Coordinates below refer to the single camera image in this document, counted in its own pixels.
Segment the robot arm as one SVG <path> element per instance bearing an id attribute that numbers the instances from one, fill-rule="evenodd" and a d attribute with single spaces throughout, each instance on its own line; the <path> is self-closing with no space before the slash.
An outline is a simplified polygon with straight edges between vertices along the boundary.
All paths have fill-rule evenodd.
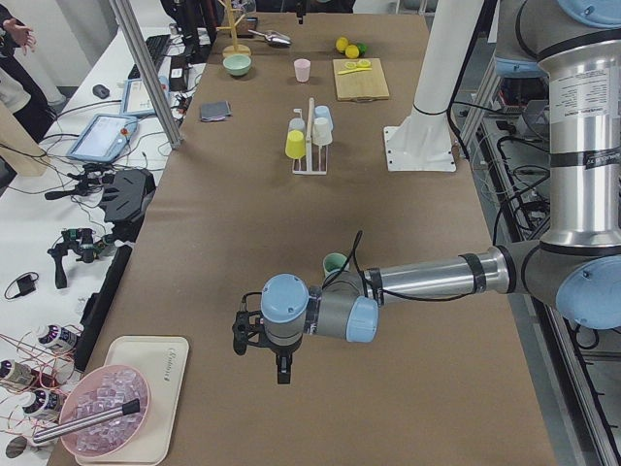
<path id="1" fill-rule="evenodd" d="M 237 312 L 237 354 L 271 350 L 278 381 L 288 383 L 307 334 L 368 343 L 389 302 L 450 301 L 488 290 L 531 295 L 592 329 L 619 325 L 620 5 L 503 1 L 499 13 L 497 73 L 548 77 L 548 229 L 535 241 L 478 254 L 331 272 L 322 286 L 274 276 L 257 311 Z"/>

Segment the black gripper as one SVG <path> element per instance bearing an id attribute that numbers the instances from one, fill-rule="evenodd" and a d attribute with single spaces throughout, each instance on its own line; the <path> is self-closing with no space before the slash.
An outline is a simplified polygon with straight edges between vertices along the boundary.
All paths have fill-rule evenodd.
<path id="1" fill-rule="evenodd" d="M 245 355 L 248 347 L 269 348 L 272 342 L 268 339 L 263 315 L 260 311 L 250 311 L 246 300 L 240 303 L 232 325 L 233 350 L 236 355 Z M 290 384 L 293 355 L 277 354 L 277 381 L 278 384 Z"/>

